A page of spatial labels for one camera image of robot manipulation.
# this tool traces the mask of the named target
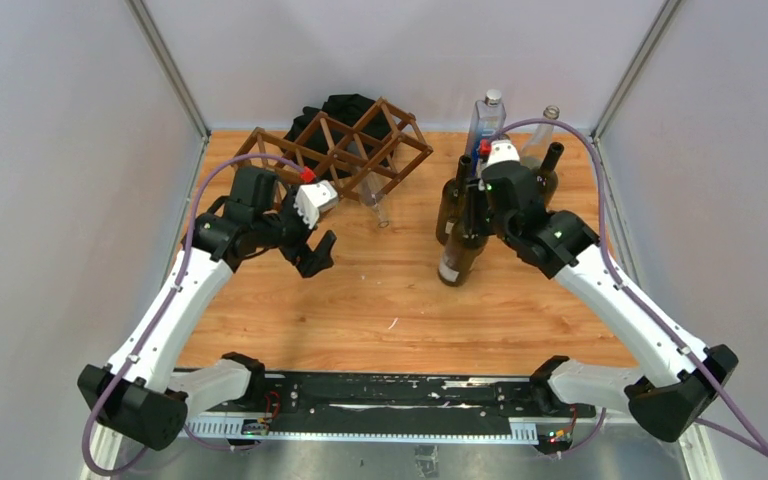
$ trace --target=wood grain surface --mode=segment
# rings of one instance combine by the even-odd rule
[[[277,252],[245,262],[208,307],[178,364],[212,365],[236,351],[269,369],[295,370],[529,374],[557,354],[633,365],[587,307],[496,239],[464,286],[438,280],[437,208],[466,135],[425,136],[434,154],[385,200],[389,227],[378,228],[371,210],[343,200],[314,233],[315,241],[326,229],[337,234],[330,270],[302,280]],[[246,137],[214,132],[201,178]],[[526,138],[513,136],[517,145]],[[596,188],[587,153],[572,136],[560,141],[566,152],[552,207],[574,211],[595,229]],[[220,173],[199,211],[226,194],[232,178],[230,169]]]

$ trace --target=gray floor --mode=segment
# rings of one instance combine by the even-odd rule
[[[591,425],[580,424],[583,438]],[[533,447],[415,443],[264,442],[249,452],[216,452],[178,440],[150,452],[124,479],[390,480],[687,479],[677,444],[636,425],[609,425],[562,460],[535,458]]]

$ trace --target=wooden lattice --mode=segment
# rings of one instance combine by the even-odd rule
[[[379,113],[384,115],[390,125],[390,132],[381,140],[362,132],[364,127]],[[406,131],[407,127],[410,127],[412,132]],[[327,153],[323,154],[302,146],[317,131],[322,131],[325,135],[325,141],[328,144]],[[343,138],[334,143],[332,131],[341,133]],[[352,141],[359,147],[357,148],[359,156],[346,149]],[[395,165],[393,152],[396,147],[402,144],[414,148],[417,154],[404,168],[399,170]],[[425,142],[425,138],[416,124],[416,117],[389,103],[383,97],[379,98],[352,126],[334,120],[325,112],[319,112],[298,138],[292,142],[258,127],[243,142],[240,149],[237,150],[237,155],[249,153],[255,146],[258,152],[266,153],[266,145],[274,145],[283,150],[285,152],[284,158],[294,161],[302,167],[305,166],[304,158],[318,162],[315,168],[311,166],[316,176],[321,177],[326,171],[330,172],[332,184],[337,193],[340,194],[340,198],[349,198],[355,201],[360,201],[356,188],[370,172],[374,172],[386,180],[380,190],[374,192],[375,198],[380,201],[434,151]],[[367,148],[361,146],[371,147],[371,151],[367,153]],[[265,161],[263,163],[278,173],[286,182],[302,183],[301,177],[294,169],[285,168],[286,165],[279,162]],[[349,176],[339,178],[338,170]]]

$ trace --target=brown glass bottle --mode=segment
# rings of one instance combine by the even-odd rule
[[[472,159],[463,155],[458,159],[458,170],[455,178],[450,179],[443,185],[443,198],[440,199],[440,209],[437,211],[437,227],[435,234],[440,245],[445,245],[449,238],[455,222],[463,211],[464,197],[466,191],[466,181],[469,177],[469,170],[472,166]]]
[[[546,157],[539,167],[533,169],[534,176],[537,178],[537,190],[543,196],[543,203],[548,207],[555,191],[558,189],[558,174],[555,167],[558,166],[558,160],[564,154],[564,144],[552,142],[549,150],[546,151]]]
[[[466,283],[472,272],[472,264],[486,245],[486,236],[467,231],[463,219],[458,219],[446,241],[440,265],[437,266],[440,281],[450,287],[459,287]]]

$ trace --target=wooden tabletop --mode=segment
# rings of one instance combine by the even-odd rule
[[[202,178],[231,158],[248,132],[214,132]],[[206,366],[236,351],[269,369],[529,374],[552,355],[630,366],[634,359],[577,298],[491,239],[468,282],[437,278],[434,237],[441,190],[463,153],[463,133],[426,133],[434,154],[385,200],[390,226],[343,200],[314,233],[337,234],[335,266],[302,280],[277,252],[243,263],[208,307],[178,361]],[[527,135],[514,135],[517,145]],[[596,188],[584,148],[572,136],[558,165],[552,208],[596,229]],[[403,165],[408,149],[397,151]],[[227,194],[220,173],[200,211]]]

